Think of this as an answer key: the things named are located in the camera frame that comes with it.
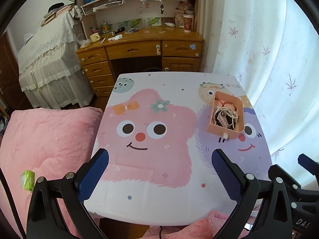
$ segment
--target wall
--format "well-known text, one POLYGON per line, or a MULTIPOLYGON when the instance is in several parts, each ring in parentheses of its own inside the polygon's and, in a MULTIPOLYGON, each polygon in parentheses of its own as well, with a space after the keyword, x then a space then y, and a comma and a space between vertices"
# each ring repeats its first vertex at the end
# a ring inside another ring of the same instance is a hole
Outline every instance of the wall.
POLYGON ((36 33, 49 7, 59 2, 64 4, 71 3, 69 0, 27 0, 17 11, 7 27, 15 57, 17 57, 16 53, 24 45, 23 36, 26 33, 36 33))
POLYGON ((174 17, 174 9, 178 7, 180 1, 164 0, 164 13, 161 14, 159 1, 149 1, 148 8, 140 0, 126 0, 125 5, 114 6, 96 13, 98 25, 103 24, 103 20, 108 24, 123 22, 134 19, 146 19, 151 17, 174 17))

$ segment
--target yellow cartoon character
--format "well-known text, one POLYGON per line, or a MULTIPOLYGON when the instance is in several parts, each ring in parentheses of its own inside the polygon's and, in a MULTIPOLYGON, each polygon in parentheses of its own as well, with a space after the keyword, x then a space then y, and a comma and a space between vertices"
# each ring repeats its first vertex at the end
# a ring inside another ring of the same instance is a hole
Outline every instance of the yellow cartoon character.
POLYGON ((253 108, 253 106, 251 105, 251 103, 246 95, 239 96, 238 98, 241 99, 241 102, 242 102, 244 108, 251 108, 251 109, 253 108))
POLYGON ((224 85, 217 83, 204 82, 199 85, 198 94, 200 99, 207 103, 211 104, 214 94, 216 91, 224 92, 227 94, 231 94, 224 85))

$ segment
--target cartoon mouth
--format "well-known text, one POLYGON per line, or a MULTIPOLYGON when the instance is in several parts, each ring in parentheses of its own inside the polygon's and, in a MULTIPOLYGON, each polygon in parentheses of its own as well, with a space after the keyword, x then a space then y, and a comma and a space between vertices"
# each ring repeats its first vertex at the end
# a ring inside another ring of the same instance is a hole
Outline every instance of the cartoon mouth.
POLYGON ((253 146, 252 144, 250 144, 250 147, 248 147, 248 148, 246 148, 246 149, 238 149, 238 151, 244 152, 244 151, 251 150, 251 148, 255 148, 255 146, 253 146))
POLYGON ((133 147, 131 146, 132 142, 130 142, 126 147, 132 147, 133 149, 136 149, 136 150, 147 150, 147 148, 137 148, 137 147, 133 147))

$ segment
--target red nose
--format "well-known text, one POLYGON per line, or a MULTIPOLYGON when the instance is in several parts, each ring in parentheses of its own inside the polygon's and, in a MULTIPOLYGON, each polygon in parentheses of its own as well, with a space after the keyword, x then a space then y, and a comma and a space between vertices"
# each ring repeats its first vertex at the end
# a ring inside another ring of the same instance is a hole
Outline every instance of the red nose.
POLYGON ((144 141, 144 139, 145 139, 145 134, 142 133, 142 132, 137 133, 136 136, 135 136, 135 139, 136 139, 136 141, 138 141, 138 142, 142 142, 142 141, 144 141))
POLYGON ((238 138, 241 142, 244 142, 246 140, 246 137, 244 134, 240 134, 238 138))

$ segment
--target orange box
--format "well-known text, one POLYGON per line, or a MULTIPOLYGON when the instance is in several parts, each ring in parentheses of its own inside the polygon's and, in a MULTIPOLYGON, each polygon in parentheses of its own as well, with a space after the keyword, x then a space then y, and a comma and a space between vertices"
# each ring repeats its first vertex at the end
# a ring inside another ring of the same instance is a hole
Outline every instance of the orange box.
POLYGON ((241 100, 235 96, 216 91, 214 94, 213 98, 213 103, 212 103, 212 113, 211 113, 211 118, 210 122, 207 127, 207 132, 213 133, 215 135, 221 136, 225 139, 230 138, 230 139, 236 139, 243 131, 245 128, 244 125, 244 107, 241 102, 241 100), (213 112, 215 107, 222 107, 222 103, 229 102, 232 103, 234 106, 237 108, 237 114, 238 114, 238 123, 236 130, 231 130, 228 128, 224 128, 218 125, 215 125, 214 119, 213 119, 213 112))

